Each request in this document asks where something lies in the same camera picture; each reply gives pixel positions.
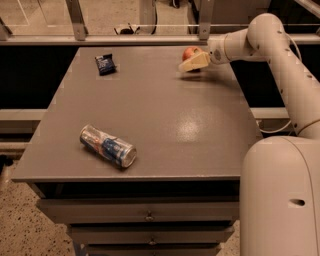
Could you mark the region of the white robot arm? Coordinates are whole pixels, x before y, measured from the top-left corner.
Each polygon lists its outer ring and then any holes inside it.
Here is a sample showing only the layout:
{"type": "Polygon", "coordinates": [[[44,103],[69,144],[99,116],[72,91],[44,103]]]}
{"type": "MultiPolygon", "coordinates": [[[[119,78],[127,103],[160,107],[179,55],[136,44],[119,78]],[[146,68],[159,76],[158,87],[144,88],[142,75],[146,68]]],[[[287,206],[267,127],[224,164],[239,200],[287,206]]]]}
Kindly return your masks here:
{"type": "Polygon", "coordinates": [[[290,48],[281,20],[256,16],[246,29],[220,35],[208,48],[188,47],[189,72],[236,60],[264,61],[293,126],[247,152],[240,178],[241,256],[320,256],[320,83],[290,48]]]}

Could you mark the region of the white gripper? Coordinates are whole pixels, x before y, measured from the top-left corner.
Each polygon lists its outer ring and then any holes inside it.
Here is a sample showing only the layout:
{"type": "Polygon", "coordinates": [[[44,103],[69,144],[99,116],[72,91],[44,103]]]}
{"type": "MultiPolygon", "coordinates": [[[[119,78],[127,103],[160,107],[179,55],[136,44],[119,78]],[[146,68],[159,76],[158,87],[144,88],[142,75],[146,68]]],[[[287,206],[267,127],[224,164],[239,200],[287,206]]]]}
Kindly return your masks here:
{"type": "Polygon", "coordinates": [[[226,64],[230,60],[225,51],[225,40],[227,35],[219,35],[208,40],[209,54],[207,52],[195,53],[184,60],[178,67],[180,72],[189,72],[207,67],[210,59],[214,64],[226,64]]]}

